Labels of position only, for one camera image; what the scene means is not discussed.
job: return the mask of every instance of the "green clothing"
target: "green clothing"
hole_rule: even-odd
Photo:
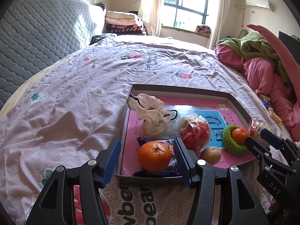
[[[228,46],[233,49],[240,57],[244,57],[246,60],[252,58],[264,58],[272,62],[281,76],[283,83],[291,85],[280,57],[266,39],[257,32],[251,32],[241,39],[226,38],[219,40],[217,46]]]

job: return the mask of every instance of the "green hair tie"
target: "green hair tie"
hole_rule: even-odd
[[[223,132],[223,144],[230,153],[236,156],[242,156],[248,152],[248,149],[244,145],[239,145],[231,137],[232,131],[238,128],[240,127],[236,125],[229,125],[227,128],[225,128]]]

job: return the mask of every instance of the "window sill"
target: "window sill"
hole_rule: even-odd
[[[197,32],[194,32],[194,31],[187,31],[187,30],[184,30],[184,29],[179,29],[179,28],[176,28],[176,27],[170,27],[170,26],[165,26],[165,25],[162,25],[161,27],[164,28],[164,29],[177,30],[177,31],[185,32],[185,33],[195,34],[195,35],[199,35],[201,37],[209,39],[209,37],[200,35],[200,34],[198,34]]]

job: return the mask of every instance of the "white curtain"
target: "white curtain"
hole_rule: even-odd
[[[208,44],[206,46],[209,49],[213,49],[217,41],[220,40],[220,34],[222,32],[225,21],[227,19],[229,6],[230,6],[230,0],[218,0],[218,1],[219,1],[217,5],[218,9],[216,10],[217,13],[214,16],[215,25],[211,26],[212,33],[209,37]]]
[[[164,0],[142,0],[139,17],[149,35],[159,36],[161,32],[161,7]]]

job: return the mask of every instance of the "small orange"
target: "small orange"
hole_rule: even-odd
[[[170,163],[171,152],[163,143],[151,141],[141,146],[137,152],[137,160],[148,172],[160,172]]]
[[[248,137],[246,129],[238,128],[231,132],[232,139],[237,142],[239,145],[245,144],[245,139]]]

